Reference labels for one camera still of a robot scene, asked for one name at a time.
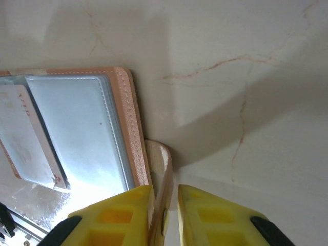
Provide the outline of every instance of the white marble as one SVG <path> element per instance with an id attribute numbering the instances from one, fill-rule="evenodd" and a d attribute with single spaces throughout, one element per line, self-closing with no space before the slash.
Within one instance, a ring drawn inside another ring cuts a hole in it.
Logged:
<path id="1" fill-rule="evenodd" d="M 326 0 L 3 0 L 0 69 L 130 68 L 145 136 L 172 148 L 181 182 L 236 187 L 227 198 L 297 245 L 326 245 L 327 13 Z"/>

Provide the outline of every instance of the stitching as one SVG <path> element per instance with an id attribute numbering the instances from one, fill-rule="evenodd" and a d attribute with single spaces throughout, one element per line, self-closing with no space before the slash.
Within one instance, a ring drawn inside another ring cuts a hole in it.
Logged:
<path id="1" fill-rule="evenodd" d="M 126 96 L 126 101 L 127 101 L 127 105 L 128 105 L 128 110 L 129 110 L 129 117 L 130 117 L 130 121 L 131 121 L 131 125 L 132 125 L 132 132 L 133 132 L 133 140 L 134 140 L 134 146 L 138 146 L 137 142 L 137 136 L 136 136 L 136 131 L 135 131 L 135 125 L 133 124 L 133 118 L 132 118 L 132 112 L 131 112 L 131 106 L 130 106 L 130 102 L 129 102 L 129 97 L 128 97 L 128 91 L 127 91 L 127 85 L 126 85 L 126 80 L 123 78 L 122 74 L 115 71 L 116 74 L 118 74 L 120 76 L 120 78 L 123 80 L 123 87 L 124 87 L 124 91 L 125 91 L 125 96 Z M 137 157 L 138 160 L 141 160 L 141 156 L 140 156 L 140 152 L 137 152 Z"/>
<path id="2" fill-rule="evenodd" d="M 100 82 L 99 80 L 98 80 L 98 84 L 99 84 L 99 88 L 100 88 L 100 90 L 101 90 L 101 95 L 103 96 L 102 99 L 104 100 L 104 104 L 105 104 L 105 107 L 106 107 L 108 120 L 109 120 L 110 125 L 111 125 L 111 130 L 112 130 L 112 134 L 113 134 L 114 141 L 115 141 L 115 146 L 116 146 L 117 155 L 118 155 L 118 158 L 119 158 L 119 161 L 120 161 L 121 167 L 122 167 L 122 171 L 123 171 L 123 173 L 124 173 L 125 182 L 126 182 L 126 184 L 127 184 L 127 186 L 128 186 L 128 181 L 127 181 L 127 176 L 126 176 L 125 169 L 124 169 L 124 166 L 123 166 L 122 156 L 121 156 L 121 153 L 120 153 L 120 151 L 119 151 L 119 147 L 118 147 L 118 143 L 117 143 L 117 138 L 116 138 L 116 135 L 115 135 L 115 133 L 114 133 L 113 122 L 112 122 L 112 119 L 111 119 L 111 117 L 110 117 L 110 113 L 109 113 L 108 105 L 107 105 L 107 102 L 106 102 L 106 99 L 105 99 L 105 93 L 104 93 L 103 87 L 101 86 L 101 82 Z M 114 107 L 115 107 L 115 106 L 113 106 L 111 100 L 108 100 L 108 102 L 109 102 L 111 108 L 114 108 Z"/>
<path id="3" fill-rule="evenodd" d="M 42 78 L 42 80 L 52 80 L 52 79 L 53 78 L 47 78 L 47 77 Z M 88 78 L 56 78 L 56 79 L 58 79 L 58 80 L 83 80 L 83 79 L 90 79 L 90 78 L 88 77 Z"/>
<path id="4" fill-rule="evenodd" d="M 108 73 L 110 71 L 88 71 L 88 72 L 65 72 L 65 73 L 45 73 L 45 74 L 38 74 L 38 76 L 42 76 L 42 75 L 49 75 L 49 74 L 82 74 L 82 73 Z M 26 73 L 15 73 L 14 76 L 18 76 L 18 75 L 31 75 L 31 74 L 26 74 Z"/>

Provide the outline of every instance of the marble surface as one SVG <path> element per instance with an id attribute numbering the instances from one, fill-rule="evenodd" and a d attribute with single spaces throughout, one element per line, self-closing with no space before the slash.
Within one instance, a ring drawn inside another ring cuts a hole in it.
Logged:
<path id="1" fill-rule="evenodd" d="M 327 12 L 326 0 L 3 0 L 0 69 L 130 68 L 145 137 L 171 147 L 177 182 L 326 245 Z"/>

